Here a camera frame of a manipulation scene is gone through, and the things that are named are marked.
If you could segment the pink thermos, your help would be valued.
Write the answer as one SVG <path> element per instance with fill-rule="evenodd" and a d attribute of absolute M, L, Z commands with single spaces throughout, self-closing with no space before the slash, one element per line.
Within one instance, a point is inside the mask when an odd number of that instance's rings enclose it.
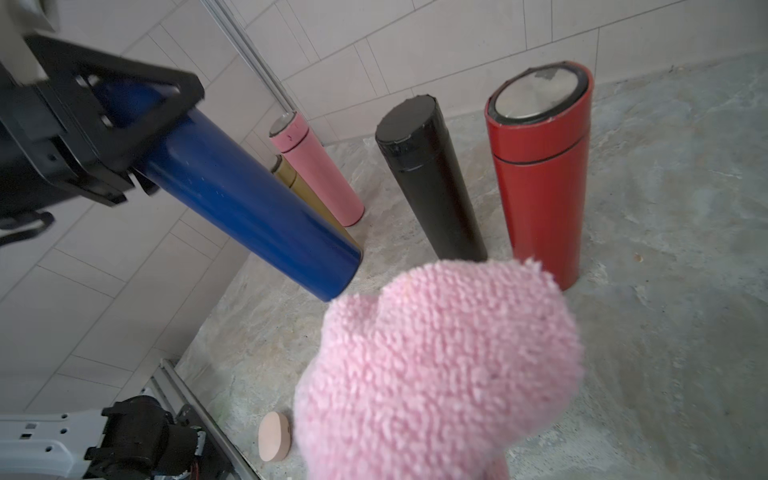
<path fill-rule="evenodd" d="M 280 116 L 272 124 L 269 138 L 343 227 L 363 217 L 362 201 L 300 112 Z"/>

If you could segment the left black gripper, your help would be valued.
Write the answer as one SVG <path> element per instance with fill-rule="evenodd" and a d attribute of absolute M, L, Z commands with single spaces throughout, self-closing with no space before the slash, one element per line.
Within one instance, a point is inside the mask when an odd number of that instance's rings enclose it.
<path fill-rule="evenodd" d="M 74 197 L 125 202 L 128 171 L 203 99 L 200 80 L 44 35 L 25 42 L 48 80 L 1 69 L 1 217 Z"/>

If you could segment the gold thermos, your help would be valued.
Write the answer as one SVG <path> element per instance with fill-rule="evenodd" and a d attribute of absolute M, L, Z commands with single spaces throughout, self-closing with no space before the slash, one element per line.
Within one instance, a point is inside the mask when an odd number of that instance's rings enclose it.
<path fill-rule="evenodd" d="M 271 173 L 297 197 L 318 213 L 326 222 L 338 230 L 348 241 L 358 249 L 361 249 L 361 246 L 349 234 L 346 228 L 338 222 L 326 205 L 282 155 L 276 156 L 275 163 L 271 168 Z"/>

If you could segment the red thermos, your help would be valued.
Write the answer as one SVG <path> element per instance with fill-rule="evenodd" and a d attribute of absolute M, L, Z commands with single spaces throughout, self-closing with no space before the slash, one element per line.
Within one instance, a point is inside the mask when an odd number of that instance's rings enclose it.
<path fill-rule="evenodd" d="M 513 255 L 561 290 L 579 278 L 593 90 L 586 66 L 562 61 L 505 81 L 485 107 Z"/>

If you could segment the black thermos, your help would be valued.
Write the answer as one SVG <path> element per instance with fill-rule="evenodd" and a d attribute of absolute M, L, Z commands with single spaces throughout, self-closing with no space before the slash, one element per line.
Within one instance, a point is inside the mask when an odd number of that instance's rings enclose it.
<path fill-rule="evenodd" d="M 485 261 L 487 249 L 437 99 L 403 101 L 382 118 L 374 138 L 437 257 Z"/>

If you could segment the pink cloth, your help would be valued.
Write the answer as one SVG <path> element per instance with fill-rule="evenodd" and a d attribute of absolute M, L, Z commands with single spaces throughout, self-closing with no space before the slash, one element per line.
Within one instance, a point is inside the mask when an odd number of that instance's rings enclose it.
<path fill-rule="evenodd" d="M 439 261 L 324 315 L 294 395 L 311 479 L 504 479 L 584 375 L 576 321 L 534 260 Z"/>

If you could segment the blue thermos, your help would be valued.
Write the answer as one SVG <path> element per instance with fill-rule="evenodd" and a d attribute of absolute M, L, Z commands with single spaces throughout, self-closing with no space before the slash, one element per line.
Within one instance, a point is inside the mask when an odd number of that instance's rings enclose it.
<path fill-rule="evenodd" d="M 196 108 L 136 167 L 324 302 L 342 293 L 361 264 L 360 248 Z"/>

